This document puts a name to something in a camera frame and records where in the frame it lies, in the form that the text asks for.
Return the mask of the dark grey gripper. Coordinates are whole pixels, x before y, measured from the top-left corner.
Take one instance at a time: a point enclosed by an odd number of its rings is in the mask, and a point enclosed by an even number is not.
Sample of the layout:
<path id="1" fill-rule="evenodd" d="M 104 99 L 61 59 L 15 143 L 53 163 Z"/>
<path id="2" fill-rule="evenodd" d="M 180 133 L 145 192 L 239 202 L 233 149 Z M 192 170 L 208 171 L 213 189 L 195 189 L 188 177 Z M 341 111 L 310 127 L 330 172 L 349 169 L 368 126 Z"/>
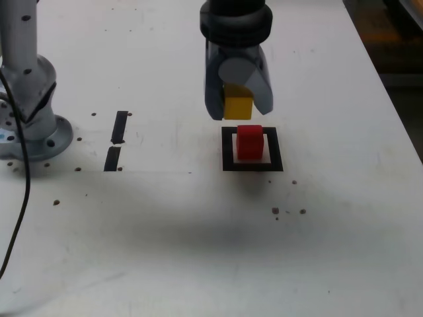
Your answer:
<path id="1" fill-rule="evenodd" d="M 251 99 L 262 115 L 274 109 L 267 60 L 260 46 L 218 47 L 206 40 L 204 102 L 213 120 L 223 119 L 223 84 L 230 97 Z"/>

